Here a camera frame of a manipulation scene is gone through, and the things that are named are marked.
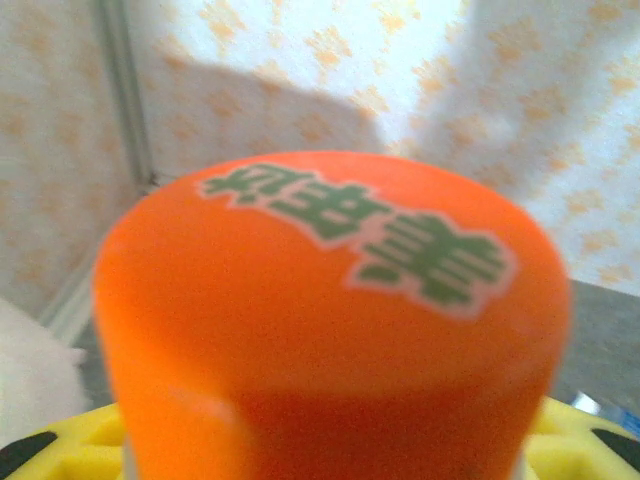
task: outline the bottle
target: bottle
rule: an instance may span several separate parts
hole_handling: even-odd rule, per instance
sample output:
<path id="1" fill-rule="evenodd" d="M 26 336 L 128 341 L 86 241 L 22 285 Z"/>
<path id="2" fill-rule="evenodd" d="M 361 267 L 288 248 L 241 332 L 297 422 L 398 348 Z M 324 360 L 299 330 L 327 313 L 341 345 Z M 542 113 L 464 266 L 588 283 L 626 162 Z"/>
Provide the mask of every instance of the bottle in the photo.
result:
<path id="1" fill-rule="evenodd" d="M 569 330 L 525 212 L 364 153 L 187 175 L 114 227 L 94 288 L 143 480 L 506 480 Z"/>

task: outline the white wallpaper with orange pattern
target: white wallpaper with orange pattern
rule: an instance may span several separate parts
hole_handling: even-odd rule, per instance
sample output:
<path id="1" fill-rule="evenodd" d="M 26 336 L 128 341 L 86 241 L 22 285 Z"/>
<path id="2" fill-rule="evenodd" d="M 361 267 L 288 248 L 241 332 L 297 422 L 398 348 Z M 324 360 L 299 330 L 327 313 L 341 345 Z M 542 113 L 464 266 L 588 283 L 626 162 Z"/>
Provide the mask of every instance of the white wallpaper with orange pattern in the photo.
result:
<path id="1" fill-rule="evenodd" d="M 136 191 L 88 2 L 0 9 L 0 296 L 37 315 Z"/>
<path id="2" fill-rule="evenodd" d="M 640 0 L 130 2 L 153 158 L 389 152 L 527 208 L 640 294 Z"/>

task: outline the yellow plastic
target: yellow plastic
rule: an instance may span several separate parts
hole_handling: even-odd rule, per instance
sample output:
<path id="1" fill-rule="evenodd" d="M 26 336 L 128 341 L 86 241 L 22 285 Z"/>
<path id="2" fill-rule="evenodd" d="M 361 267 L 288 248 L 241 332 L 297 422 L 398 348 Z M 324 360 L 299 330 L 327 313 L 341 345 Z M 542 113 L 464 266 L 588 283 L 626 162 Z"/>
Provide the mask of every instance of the yellow plastic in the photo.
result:
<path id="1" fill-rule="evenodd" d="M 546 399 L 524 445 L 525 480 L 640 480 L 640 474 L 590 432 L 592 428 L 633 438 L 611 422 Z M 7 480 L 124 480 L 125 429 L 117 405 L 43 431 L 55 432 L 58 439 Z"/>

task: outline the white object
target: white object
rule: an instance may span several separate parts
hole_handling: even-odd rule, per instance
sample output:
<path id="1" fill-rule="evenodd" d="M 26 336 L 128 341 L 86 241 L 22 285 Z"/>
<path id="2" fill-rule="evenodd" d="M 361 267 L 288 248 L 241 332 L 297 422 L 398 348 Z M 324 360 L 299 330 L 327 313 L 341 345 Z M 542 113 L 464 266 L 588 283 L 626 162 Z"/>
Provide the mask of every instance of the white object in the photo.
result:
<path id="1" fill-rule="evenodd" d="M 136 467 L 135 456 L 133 455 L 131 442 L 128 437 L 124 441 L 122 455 L 122 461 L 124 464 L 124 468 L 122 469 L 124 473 L 124 480 L 138 480 L 138 467 Z"/>
<path id="2" fill-rule="evenodd" d="M 85 411 L 83 356 L 0 298 L 0 448 Z"/>
<path id="3" fill-rule="evenodd" d="M 524 480 L 524 457 L 522 453 L 518 456 L 518 461 L 513 467 L 513 472 L 511 472 L 511 480 Z"/>
<path id="4" fill-rule="evenodd" d="M 590 413 L 591 415 L 598 415 L 601 410 L 598 402 L 582 392 L 578 392 L 572 406 L 578 410 L 582 410 L 583 412 Z"/>

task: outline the wall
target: wall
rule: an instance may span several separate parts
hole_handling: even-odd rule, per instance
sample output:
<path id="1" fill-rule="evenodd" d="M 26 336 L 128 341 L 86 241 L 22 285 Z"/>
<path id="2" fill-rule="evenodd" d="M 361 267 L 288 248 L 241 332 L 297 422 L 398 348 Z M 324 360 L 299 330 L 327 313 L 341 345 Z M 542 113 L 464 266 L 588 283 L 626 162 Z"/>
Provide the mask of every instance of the wall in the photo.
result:
<path id="1" fill-rule="evenodd" d="M 153 159 L 408 156 L 526 207 L 640 294 L 638 0 L 129 2 Z"/>
<path id="2" fill-rule="evenodd" d="M 0 296 L 38 315 L 136 197 L 86 0 L 0 15 Z"/>

